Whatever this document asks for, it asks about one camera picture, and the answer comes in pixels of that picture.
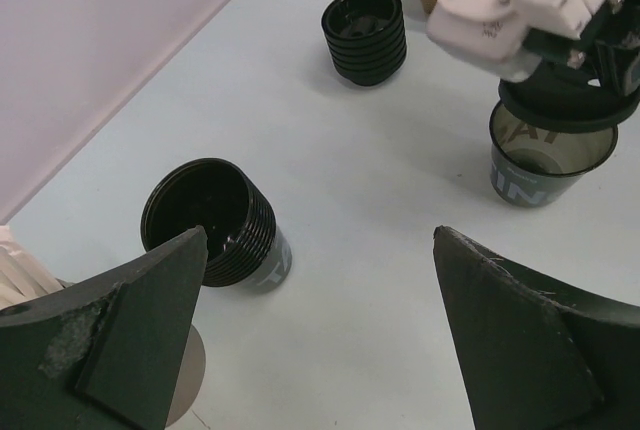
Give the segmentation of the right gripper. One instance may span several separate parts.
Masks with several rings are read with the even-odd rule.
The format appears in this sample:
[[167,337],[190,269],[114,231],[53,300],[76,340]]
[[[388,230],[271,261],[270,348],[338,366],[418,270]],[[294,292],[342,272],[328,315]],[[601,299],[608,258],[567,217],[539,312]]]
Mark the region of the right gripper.
[[639,0],[607,3],[577,40],[532,30],[524,48],[541,62],[520,83],[500,82],[504,100],[639,98]]

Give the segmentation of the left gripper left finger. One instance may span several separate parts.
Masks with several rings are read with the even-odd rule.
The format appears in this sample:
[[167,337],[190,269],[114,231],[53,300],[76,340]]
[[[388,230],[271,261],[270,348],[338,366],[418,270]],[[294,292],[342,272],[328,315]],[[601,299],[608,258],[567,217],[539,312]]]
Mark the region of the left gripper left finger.
[[165,429],[206,257],[197,227],[1,307],[2,427]]

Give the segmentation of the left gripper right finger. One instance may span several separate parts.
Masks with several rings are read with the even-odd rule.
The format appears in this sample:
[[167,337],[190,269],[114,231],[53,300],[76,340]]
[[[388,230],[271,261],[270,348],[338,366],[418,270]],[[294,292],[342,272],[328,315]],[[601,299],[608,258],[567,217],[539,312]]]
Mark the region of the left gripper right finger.
[[475,428],[638,428],[638,307],[447,226],[433,256]]

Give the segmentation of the translucent grey coffee cup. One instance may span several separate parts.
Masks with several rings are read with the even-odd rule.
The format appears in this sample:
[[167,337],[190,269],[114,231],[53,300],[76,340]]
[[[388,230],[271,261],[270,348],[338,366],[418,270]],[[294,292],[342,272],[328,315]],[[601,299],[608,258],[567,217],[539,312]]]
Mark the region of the translucent grey coffee cup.
[[616,126],[558,133],[529,124],[498,102],[489,120],[490,181],[496,194],[522,208],[545,207],[606,162],[618,142]]

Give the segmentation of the black smooth coffee cup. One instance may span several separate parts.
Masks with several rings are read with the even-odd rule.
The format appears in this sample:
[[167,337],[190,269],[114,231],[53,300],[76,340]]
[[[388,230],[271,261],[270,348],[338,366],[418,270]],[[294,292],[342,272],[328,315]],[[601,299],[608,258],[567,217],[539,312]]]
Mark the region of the black smooth coffee cup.
[[149,251],[196,226],[207,237],[205,286],[266,293],[289,276],[292,250],[275,211],[237,165],[202,158],[171,171],[144,206],[141,241]]

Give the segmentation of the black ribbed coffee cup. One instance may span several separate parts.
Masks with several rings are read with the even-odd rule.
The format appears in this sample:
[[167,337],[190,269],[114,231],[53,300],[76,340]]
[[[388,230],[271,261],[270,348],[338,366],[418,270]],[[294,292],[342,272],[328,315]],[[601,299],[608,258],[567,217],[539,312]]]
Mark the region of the black ribbed coffee cup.
[[401,0],[334,0],[321,27],[335,70],[358,86],[383,83],[406,59]]

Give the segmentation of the black cup lid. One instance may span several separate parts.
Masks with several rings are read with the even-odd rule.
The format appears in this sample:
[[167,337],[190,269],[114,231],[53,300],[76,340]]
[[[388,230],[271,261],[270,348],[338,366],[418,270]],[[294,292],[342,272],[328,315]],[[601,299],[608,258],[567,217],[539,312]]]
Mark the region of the black cup lid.
[[621,97],[587,85],[559,91],[526,82],[501,81],[498,93],[507,110],[527,124],[560,133],[605,130],[629,119],[639,105],[639,91]]

